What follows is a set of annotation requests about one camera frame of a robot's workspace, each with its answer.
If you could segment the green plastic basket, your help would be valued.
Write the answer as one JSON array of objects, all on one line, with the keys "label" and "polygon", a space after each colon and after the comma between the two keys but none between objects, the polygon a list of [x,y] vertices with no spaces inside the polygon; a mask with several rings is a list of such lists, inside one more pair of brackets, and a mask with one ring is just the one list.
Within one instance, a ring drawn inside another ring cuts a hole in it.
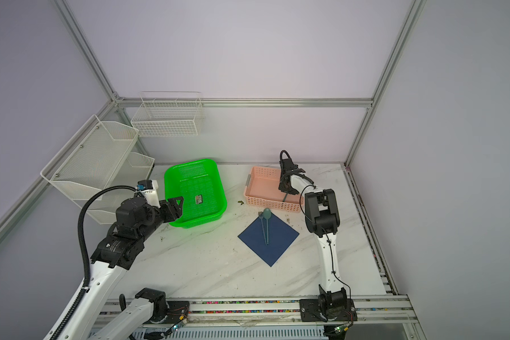
[{"label": "green plastic basket", "polygon": [[[176,228],[193,228],[214,222],[223,216],[228,202],[217,163],[204,159],[170,167],[164,173],[165,197],[183,196],[183,214],[171,223]],[[203,203],[196,204],[196,196],[203,196]]]}]

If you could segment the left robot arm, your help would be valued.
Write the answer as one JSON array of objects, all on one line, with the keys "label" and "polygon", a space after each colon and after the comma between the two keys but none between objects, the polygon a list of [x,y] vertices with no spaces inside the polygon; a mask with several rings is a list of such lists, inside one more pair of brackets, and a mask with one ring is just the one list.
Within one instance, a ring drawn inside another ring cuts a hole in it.
[{"label": "left robot arm", "polygon": [[163,224],[183,215],[183,197],[160,200],[155,191],[138,192],[116,210],[116,222],[93,253],[84,238],[82,208],[78,241],[84,274],[77,292],[46,334],[47,339],[87,339],[111,293],[144,250],[149,237]]}]

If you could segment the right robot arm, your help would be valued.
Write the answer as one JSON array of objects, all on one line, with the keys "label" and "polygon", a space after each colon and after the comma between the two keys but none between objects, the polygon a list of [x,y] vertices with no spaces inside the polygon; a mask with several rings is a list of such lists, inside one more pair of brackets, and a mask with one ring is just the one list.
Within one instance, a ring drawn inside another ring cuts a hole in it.
[{"label": "right robot arm", "polygon": [[318,309],[320,318],[335,320],[350,310],[351,288],[340,277],[337,259],[337,234],[340,226],[339,209],[334,190],[317,188],[305,171],[292,167],[281,171],[279,190],[299,195],[308,232],[314,235],[320,255],[321,282]]}]

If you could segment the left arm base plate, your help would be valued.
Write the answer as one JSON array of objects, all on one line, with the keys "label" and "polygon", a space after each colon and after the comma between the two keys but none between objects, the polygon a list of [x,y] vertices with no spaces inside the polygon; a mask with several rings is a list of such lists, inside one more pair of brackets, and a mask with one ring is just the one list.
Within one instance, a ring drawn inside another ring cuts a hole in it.
[{"label": "left arm base plate", "polygon": [[170,301],[167,300],[167,307],[161,308],[157,314],[152,316],[150,323],[152,324],[176,324],[180,320],[188,317],[190,303],[186,300]]}]

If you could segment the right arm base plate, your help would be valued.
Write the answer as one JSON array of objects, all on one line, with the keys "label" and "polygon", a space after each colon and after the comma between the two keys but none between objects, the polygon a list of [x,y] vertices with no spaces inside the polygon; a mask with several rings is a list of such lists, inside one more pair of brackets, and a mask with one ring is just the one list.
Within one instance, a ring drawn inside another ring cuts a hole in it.
[{"label": "right arm base plate", "polygon": [[317,299],[301,299],[300,318],[303,322],[356,322],[358,315],[353,300],[323,307]]}]

